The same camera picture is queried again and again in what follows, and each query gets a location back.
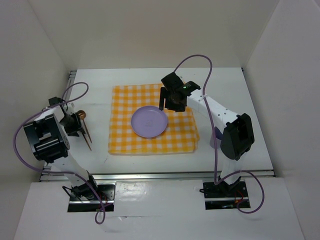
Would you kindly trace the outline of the copper spoon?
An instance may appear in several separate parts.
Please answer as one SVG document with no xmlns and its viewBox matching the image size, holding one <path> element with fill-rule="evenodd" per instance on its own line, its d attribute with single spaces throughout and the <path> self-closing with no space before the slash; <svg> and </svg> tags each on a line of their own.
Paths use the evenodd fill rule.
<svg viewBox="0 0 320 240">
<path fill-rule="evenodd" d="M 92 138 L 91 138 L 89 129 L 88 129 L 86 122 L 85 122 L 85 118 L 87 116 L 86 112 L 84 110 L 78 110 L 77 114 L 78 114 L 79 118 L 82 120 L 86 134 L 88 135 L 88 138 L 89 138 L 90 142 L 92 143 Z"/>
</svg>

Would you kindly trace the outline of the copper fork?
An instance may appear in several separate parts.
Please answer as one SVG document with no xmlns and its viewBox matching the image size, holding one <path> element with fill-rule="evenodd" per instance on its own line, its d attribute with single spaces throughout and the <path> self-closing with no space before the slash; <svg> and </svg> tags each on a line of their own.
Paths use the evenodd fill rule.
<svg viewBox="0 0 320 240">
<path fill-rule="evenodd" d="M 90 146 L 90 144 L 89 144 L 89 141 L 88 141 L 88 139 L 87 139 L 87 137 L 86 137 L 86 133 L 85 133 L 84 131 L 81 131 L 81 134 L 82 134 L 82 137 L 83 137 L 86 145 L 88 146 L 89 150 L 92 151 L 92 148 L 91 148 L 91 146 Z"/>
</svg>

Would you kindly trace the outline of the lilac plastic plate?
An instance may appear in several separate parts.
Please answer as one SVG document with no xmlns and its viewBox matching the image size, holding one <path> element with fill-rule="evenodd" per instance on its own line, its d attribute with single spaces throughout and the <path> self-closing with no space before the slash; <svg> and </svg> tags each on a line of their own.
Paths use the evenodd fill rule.
<svg viewBox="0 0 320 240">
<path fill-rule="evenodd" d="M 156 106 L 138 108 L 131 117 L 130 125 L 134 133 L 142 138 L 155 138 L 161 135 L 168 126 L 168 117 Z"/>
</svg>

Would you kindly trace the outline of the yellow white checkered cloth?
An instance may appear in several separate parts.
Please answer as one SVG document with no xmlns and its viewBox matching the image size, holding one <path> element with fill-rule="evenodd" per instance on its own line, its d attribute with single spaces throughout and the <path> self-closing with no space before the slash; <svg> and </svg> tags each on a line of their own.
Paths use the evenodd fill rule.
<svg viewBox="0 0 320 240">
<path fill-rule="evenodd" d="M 192 153 L 200 139 L 191 108 L 184 112 L 164 110 L 164 133 L 147 139 L 134 133 L 131 118 L 144 106 L 159 105 L 162 84 L 116 85 L 112 89 L 108 152 L 113 155 L 163 155 Z"/>
</svg>

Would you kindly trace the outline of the lilac plastic cup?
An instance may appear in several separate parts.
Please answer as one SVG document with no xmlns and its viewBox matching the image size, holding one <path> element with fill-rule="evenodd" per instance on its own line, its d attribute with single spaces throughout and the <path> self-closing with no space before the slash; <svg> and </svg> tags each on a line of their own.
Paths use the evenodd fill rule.
<svg viewBox="0 0 320 240">
<path fill-rule="evenodd" d="M 209 144 L 213 149 L 216 149 L 216 147 L 215 147 L 215 142 L 216 142 L 216 146 L 219 149 L 221 146 L 223 134 L 221 133 L 221 131 L 217 127 L 214 128 L 214 132 L 215 132 L 215 135 L 213 133 L 211 134 Z"/>
</svg>

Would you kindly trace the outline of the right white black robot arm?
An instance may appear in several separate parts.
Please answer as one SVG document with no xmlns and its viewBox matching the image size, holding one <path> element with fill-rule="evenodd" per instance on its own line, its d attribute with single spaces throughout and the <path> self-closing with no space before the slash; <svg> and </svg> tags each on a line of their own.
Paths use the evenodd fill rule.
<svg viewBox="0 0 320 240">
<path fill-rule="evenodd" d="M 243 157 L 255 142 L 252 120 L 246 113 L 235 113 L 208 95 L 201 87 L 189 81 L 183 81 L 174 72 L 161 80 L 159 109 L 185 112 L 192 108 L 206 118 L 213 120 L 214 129 L 210 146 L 220 149 L 226 157 L 218 180 L 218 190 L 223 196 L 230 196 L 239 184 Z"/>
</svg>

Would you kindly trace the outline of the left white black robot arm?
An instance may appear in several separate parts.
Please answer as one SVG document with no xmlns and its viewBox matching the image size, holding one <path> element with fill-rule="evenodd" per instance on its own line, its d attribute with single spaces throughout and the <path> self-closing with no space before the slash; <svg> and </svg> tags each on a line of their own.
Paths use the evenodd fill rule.
<svg viewBox="0 0 320 240">
<path fill-rule="evenodd" d="M 99 187 L 94 177 L 82 168 L 70 153 L 70 137 L 83 137 L 89 146 L 92 138 L 80 111 L 59 97 L 48 100 L 49 106 L 23 130 L 32 153 L 39 161 L 56 167 L 70 181 L 66 190 L 72 197 L 94 200 Z"/>
</svg>

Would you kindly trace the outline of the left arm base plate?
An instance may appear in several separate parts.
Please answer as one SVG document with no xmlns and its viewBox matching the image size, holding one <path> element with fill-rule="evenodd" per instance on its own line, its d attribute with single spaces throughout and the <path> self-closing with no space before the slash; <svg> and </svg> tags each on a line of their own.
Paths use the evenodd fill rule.
<svg viewBox="0 0 320 240">
<path fill-rule="evenodd" d="M 79 196 L 74 193 L 71 188 L 63 186 L 62 189 L 69 196 L 68 202 L 68 213 L 86 213 L 86 212 L 97 212 L 102 208 L 99 199 L 91 193 L 89 198 L 85 196 Z M 115 183 L 103 183 L 97 185 L 97 195 L 102 200 L 104 209 L 106 212 L 113 212 L 115 207 L 115 194 L 116 184 Z"/>
</svg>

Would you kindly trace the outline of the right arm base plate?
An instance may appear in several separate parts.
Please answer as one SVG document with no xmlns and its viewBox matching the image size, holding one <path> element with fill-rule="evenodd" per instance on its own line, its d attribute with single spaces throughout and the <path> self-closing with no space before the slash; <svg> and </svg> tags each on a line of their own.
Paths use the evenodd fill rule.
<svg viewBox="0 0 320 240">
<path fill-rule="evenodd" d="M 239 204 L 240 209 L 251 207 L 245 181 L 240 181 L 237 186 L 228 192 L 223 192 L 213 182 L 204 182 L 199 192 L 204 196 L 206 210 L 236 209 L 237 204 Z"/>
</svg>

